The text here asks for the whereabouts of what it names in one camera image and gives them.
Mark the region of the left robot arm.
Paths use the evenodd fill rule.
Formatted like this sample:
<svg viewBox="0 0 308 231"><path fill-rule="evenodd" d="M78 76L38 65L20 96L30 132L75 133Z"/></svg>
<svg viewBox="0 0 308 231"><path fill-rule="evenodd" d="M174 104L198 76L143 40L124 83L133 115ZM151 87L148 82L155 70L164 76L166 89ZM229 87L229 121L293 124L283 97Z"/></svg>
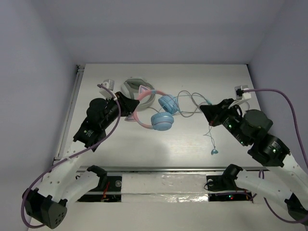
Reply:
<svg viewBox="0 0 308 231"><path fill-rule="evenodd" d="M67 214L68 208L92 189L101 190L107 184L107 172L92 165L79 178L77 171L97 147L111 133L106 129L119 124L121 117L131 115L140 102L124 96L121 92L111 94L110 99L96 98L89 103L86 118L73 137L73 141L62 159L42 173L25 190L22 197L21 218L30 225L25 215L36 219L40 227L57 228Z"/></svg>

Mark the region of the teal earbuds with cable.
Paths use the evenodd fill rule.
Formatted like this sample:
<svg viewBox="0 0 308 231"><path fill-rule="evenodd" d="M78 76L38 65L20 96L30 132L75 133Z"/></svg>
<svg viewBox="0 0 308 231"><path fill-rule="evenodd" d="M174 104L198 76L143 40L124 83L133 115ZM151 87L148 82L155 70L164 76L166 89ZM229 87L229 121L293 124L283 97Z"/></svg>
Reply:
<svg viewBox="0 0 308 231"><path fill-rule="evenodd" d="M203 101L201 103L197 103L196 100L194 99L195 96L201 98ZM209 99L207 99L205 96L203 96L202 94L198 92L194 92L191 94L191 100L196 105L196 110L199 110L199 111L201 110L200 109L201 105L212 105L212 102ZM211 155L215 155L215 154L218 154L218 150L216 149L216 143L212 136L211 130L212 130L212 127L209 125L208 132L204 134L204 136L207 136L211 139L211 143L213 146L213 149L211 150Z"/></svg>

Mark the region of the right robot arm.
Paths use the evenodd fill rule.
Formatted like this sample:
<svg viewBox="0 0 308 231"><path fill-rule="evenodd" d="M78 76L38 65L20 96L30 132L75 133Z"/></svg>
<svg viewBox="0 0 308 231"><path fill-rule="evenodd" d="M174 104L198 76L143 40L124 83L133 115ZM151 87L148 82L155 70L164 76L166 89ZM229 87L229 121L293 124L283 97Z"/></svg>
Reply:
<svg viewBox="0 0 308 231"><path fill-rule="evenodd" d="M201 105L209 125L222 125L242 146L250 146L248 154L282 182L275 184L230 164L221 175L207 177L205 189L210 192L248 190L271 200L287 210L291 223L308 224L308 175L296 162L290 149L269 133L273 121L260 110L242 113L233 99L219 104Z"/></svg>

